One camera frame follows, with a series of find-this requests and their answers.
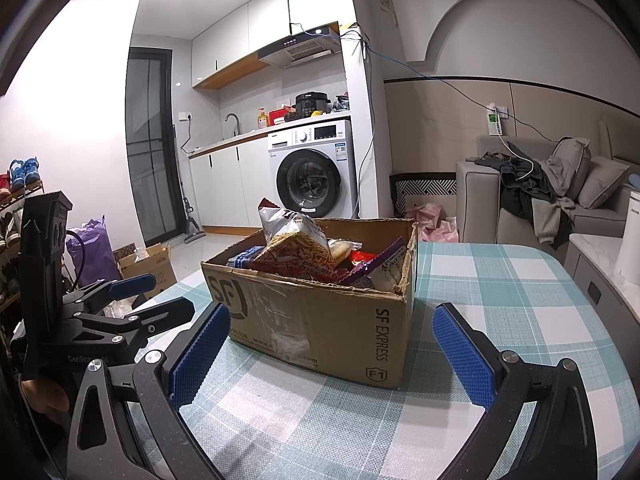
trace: sofa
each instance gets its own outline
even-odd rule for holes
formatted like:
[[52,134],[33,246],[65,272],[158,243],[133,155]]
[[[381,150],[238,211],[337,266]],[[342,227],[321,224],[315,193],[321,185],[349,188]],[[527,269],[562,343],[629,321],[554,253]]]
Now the sofa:
[[[508,140],[536,160],[547,159],[556,147],[555,142],[544,139],[511,137]],[[477,156],[501,145],[498,137],[481,136],[476,141]],[[456,184],[460,242],[534,247],[564,263],[568,244],[557,250],[549,244],[540,244],[527,220],[500,208],[500,176],[497,171],[473,162],[458,161]],[[631,190],[629,184],[623,184],[596,209],[586,209],[576,203],[573,232],[622,238]]]

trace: washing machine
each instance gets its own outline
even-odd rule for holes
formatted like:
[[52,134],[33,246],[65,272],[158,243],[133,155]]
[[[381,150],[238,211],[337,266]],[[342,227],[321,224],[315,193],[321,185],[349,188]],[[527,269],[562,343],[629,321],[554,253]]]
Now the washing machine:
[[273,189],[279,206],[312,218],[356,218],[351,121],[296,126],[269,134]]

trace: cabinet handle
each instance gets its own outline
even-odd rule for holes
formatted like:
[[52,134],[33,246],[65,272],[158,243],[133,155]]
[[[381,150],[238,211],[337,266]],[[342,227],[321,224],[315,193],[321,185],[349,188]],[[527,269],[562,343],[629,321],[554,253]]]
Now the cabinet handle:
[[600,289],[593,282],[589,283],[589,286],[587,287],[587,294],[591,296],[591,299],[595,302],[595,304],[598,304],[602,296]]

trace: pink plastic bag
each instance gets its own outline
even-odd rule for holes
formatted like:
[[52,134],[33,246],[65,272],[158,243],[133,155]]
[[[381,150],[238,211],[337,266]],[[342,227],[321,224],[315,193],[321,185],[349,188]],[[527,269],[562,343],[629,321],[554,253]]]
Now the pink plastic bag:
[[455,222],[441,221],[441,214],[441,205],[428,203],[409,208],[404,217],[418,222],[418,232],[423,242],[458,243],[460,237]]

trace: faucet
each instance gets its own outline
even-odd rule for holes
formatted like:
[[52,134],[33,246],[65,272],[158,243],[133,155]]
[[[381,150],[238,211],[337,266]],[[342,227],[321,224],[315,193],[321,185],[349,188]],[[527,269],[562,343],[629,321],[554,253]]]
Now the faucet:
[[234,137],[236,135],[241,135],[242,132],[240,131],[240,119],[238,119],[238,116],[236,114],[227,114],[225,117],[225,123],[229,120],[229,117],[231,116],[236,118],[236,129],[234,130]]

